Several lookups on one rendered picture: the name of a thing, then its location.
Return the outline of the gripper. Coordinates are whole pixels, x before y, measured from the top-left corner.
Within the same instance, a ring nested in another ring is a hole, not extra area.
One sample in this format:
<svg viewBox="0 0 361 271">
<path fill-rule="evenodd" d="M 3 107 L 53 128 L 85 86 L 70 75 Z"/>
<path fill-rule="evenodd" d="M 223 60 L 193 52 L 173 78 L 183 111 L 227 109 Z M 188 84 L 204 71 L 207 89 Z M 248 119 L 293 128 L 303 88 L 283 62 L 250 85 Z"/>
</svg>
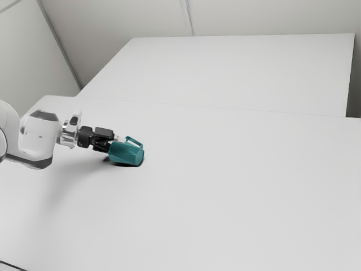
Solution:
<svg viewBox="0 0 361 271">
<path fill-rule="evenodd" d="M 118 141 L 119 136 L 111 129 L 96 127 L 94 132 L 89 126 L 81 126 L 77 135 L 77 146 L 88 148 L 93 146 L 93 151 L 108 153 L 111 144 L 108 141 Z"/>
</svg>

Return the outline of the teal faceted mug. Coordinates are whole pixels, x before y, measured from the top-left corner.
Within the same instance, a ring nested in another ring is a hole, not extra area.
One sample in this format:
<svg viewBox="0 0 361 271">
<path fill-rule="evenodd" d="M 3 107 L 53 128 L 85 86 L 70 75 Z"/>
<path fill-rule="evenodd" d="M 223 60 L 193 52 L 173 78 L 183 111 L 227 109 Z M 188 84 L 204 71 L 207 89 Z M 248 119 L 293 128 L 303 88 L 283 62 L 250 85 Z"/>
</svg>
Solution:
<svg viewBox="0 0 361 271">
<path fill-rule="evenodd" d="M 140 166 L 144 159 L 143 144 L 130 136 L 124 142 L 113 141 L 108 150 L 108 157 L 114 163 Z"/>
</svg>

